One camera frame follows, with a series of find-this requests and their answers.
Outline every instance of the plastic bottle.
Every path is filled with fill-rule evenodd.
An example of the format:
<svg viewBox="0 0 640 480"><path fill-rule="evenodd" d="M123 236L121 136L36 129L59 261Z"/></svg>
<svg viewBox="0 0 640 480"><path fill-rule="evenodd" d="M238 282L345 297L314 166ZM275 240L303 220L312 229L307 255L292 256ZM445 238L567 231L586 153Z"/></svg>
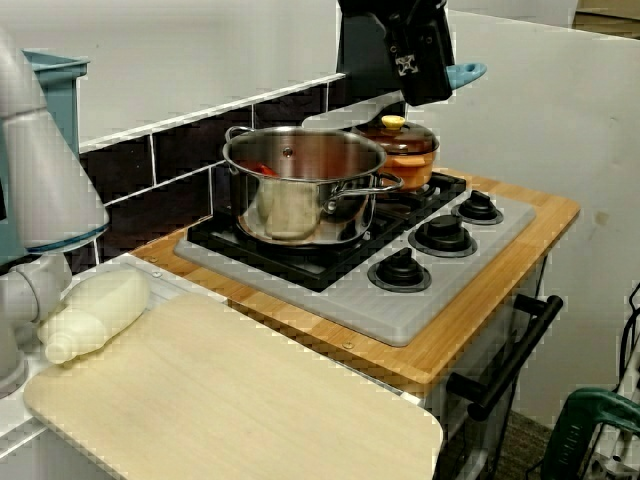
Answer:
<svg viewBox="0 0 640 480"><path fill-rule="evenodd" d="M102 273L79 283L38 330L47 359L60 364L98 350L140 316L149 294L149 282L135 270Z"/></svg>

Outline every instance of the pot handle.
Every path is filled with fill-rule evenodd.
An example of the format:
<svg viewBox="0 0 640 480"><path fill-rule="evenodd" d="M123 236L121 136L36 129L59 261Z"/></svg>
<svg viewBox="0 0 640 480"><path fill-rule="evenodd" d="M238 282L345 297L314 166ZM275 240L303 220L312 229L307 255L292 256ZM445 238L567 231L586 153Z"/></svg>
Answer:
<svg viewBox="0 0 640 480"><path fill-rule="evenodd" d="M235 132L255 132L256 129L255 128L251 128L251 127L231 127L229 130L227 130L227 133L224 134L224 139L227 141L227 143L229 143L231 141L231 139L233 138L233 134Z"/></svg>
<svg viewBox="0 0 640 480"><path fill-rule="evenodd" d="M331 197L324 203L324 210L327 213L333 213L336 210L336 200L342 197L357 197L360 195L376 195L378 193L391 193L404 187L404 180L400 177L388 172L378 172L378 178L386 178L394 182L393 185L386 187L370 187L370 188L354 188L352 190L337 190L331 194Z"/></svg>

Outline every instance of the blue bin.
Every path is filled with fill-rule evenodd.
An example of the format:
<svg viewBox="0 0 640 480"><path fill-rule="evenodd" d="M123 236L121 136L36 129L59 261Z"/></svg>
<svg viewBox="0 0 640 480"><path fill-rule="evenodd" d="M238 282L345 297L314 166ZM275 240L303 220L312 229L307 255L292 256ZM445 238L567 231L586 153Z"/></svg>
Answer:
<svg viewBox="0 0 640 480"><path fill-rule="evenodd" d="M88 60L23 51L42 86L47 108L71 151L78 156L78 101L76 80L86 75ZM9 203L9 166L0 120L0 265L27 252L18 241Z"/></svg>

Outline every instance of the white wall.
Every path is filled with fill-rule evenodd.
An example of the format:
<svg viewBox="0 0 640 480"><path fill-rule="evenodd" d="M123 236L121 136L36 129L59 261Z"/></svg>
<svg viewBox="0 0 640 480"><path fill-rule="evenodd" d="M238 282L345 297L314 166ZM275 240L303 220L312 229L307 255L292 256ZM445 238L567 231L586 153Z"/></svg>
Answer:
<svg viewBox="0 0 640 480"><path fill-rule="evenodd" d="M81 143L335 73L330 1L101 4L0 0L0 24L20 47L91 60Z"/></svg>
<svg viewBox="0 0 640 480"><path fill-rule="evenodd" d="M449 0L451 10L570 27L578 0Z"/></svg>
<svg viewBox="0 0 640 480"><path fill-rule="evenodd" d="M441 135L440 164L582 206L544 283L566 308L516 400L551 425L570 391L616 382L625 296L640 281L640 42L449 14L457 61L484 61L488 72L447 104L410 113Z"/></svg>

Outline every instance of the red vegetable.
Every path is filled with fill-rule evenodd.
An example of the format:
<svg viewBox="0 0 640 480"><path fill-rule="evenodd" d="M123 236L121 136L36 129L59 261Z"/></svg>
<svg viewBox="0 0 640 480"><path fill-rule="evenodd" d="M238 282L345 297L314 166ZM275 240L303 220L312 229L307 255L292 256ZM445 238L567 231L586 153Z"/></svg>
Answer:
<svg viewBox="0 0 640 480"><path fill-rule="evenodd" d="M279 175L267 167L264 163L258 164L258 166L254 169L254 172L261 173L262 175L267 175L269 177L278 177Z"/></svg>

